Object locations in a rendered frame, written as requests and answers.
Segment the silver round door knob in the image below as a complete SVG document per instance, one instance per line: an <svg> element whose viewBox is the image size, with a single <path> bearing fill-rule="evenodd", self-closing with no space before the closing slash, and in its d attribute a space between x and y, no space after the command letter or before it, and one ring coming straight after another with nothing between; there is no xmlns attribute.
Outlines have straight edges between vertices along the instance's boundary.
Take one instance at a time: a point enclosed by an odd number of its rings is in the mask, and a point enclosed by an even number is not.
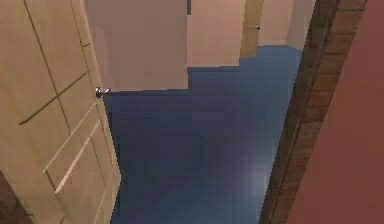
<svg viewBox="0 0 384 224"><path fill-rule="evenodd" d="M95 96L98 99L102 98L105 95L109 95L110 93L111 93L111 89L110 88L106 88L106 89L102 90L100 87L97 87L95 89Z"/></svg>

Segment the tan room door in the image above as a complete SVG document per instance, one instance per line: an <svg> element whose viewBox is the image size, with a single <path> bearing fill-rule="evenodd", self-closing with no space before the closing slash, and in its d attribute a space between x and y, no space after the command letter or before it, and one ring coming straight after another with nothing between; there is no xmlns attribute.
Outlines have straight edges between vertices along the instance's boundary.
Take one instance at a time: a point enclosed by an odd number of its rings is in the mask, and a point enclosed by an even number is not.
<svg viewBox="0 0 384 224"><path fill-rule="evenodd" d="M256 55L259 36L259 30L256 29L256 25L260 26L263 3L264 0L246 0L240 48L241 58L249 58Z"/></svg>

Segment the light wooden room door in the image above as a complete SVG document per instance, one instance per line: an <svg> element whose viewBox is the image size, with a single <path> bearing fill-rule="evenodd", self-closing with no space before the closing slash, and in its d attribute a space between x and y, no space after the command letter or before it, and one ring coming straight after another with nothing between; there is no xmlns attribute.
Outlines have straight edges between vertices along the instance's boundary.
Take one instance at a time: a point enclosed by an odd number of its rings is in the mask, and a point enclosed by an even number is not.
<svg viewBox="0 0 384 224"><path fill-rule="evenodd" d="M0 224L112 224L120 172L85 0L0 0Z"/></svg>

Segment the brown wooden door frame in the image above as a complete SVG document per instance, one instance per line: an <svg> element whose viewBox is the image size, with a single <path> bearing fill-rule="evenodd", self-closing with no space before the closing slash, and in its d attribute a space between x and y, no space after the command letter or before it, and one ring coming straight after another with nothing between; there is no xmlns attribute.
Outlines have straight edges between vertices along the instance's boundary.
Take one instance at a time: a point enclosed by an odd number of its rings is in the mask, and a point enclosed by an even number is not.
<svg viewBox="0 0 384 224"><path fill-rule="evenodd" d="M367 2L315 2L258 224L287 224Z"/></svg>

